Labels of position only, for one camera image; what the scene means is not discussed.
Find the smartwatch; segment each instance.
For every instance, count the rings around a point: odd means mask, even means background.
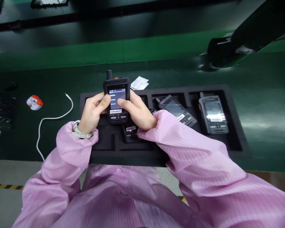
[[[78,137],[78,138],[91,138],[93,133],[89,133],[89,134],[85,134],[85,133],[82,133],[79,129],[78,129],[78,124],[79,124],[80,120],[77,120],[74,124],[74,131],[71,132],[71,135],[72,136],[75,136],[75,137]]]

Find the yellow and black hazard tape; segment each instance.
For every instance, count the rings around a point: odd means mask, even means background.
[[[183,197],[183,196],[178,196],[178,198],[179,198],[181,201],[183,201],[183,202],[187,202],[187,200],[186,200],[185,197]]]
[[[15,189],[15,190],[23,190],[23,185],[5,185],[0,184],[0,189]]]

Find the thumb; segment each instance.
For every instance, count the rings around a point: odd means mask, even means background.
[[[100,115],[103,110],[105,110],[111,102],[111,96],[106,94],[104,98],[101,100],[99,105],[93,110],[95,114]]]
[[[119,98],[117,104],[127,110],[131,115],[138,112],[138,107],[136,107],[131,101]]]

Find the hand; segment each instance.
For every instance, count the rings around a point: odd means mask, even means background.
[[[117,103],[127,110],[133,122],[141,129],[148,131],[155,128],[157,119],[151,114],[141,97],[130,90],[130,100],[118,99]]]
[[[107,113],[106,108],[111,102],[111,97],[104,92],[88,98],[82,113],[78,129],[85,134],[91,133],[98,125],[100,114]]]

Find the black foam tray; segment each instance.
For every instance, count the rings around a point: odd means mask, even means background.
[[[228,121],[228,134],[207,135],[226,144],[231,158],[248,158],[251,153],[244,131],[242,129],[229,87],[227,85],[207,85],[194,87],[136,90],[146,106],[158,109],[155,98],[164,98],[173,95],[196,119],[192,127],[195,131],[204,134],[201,128],[203,120],[198,107],[200,92],[207,95],[219,95],[222,107]],[[80,116],[82,115],[85,101],[98,92],[82,93],[80,95]],[[168,155],[155,143],[149,141],[124,143],[120,125],[110,125],[107,115],[101,115],[97,126],[99,141],[93,146],[90,163],[92,164],[119,164],[163,167],[169,160]]]

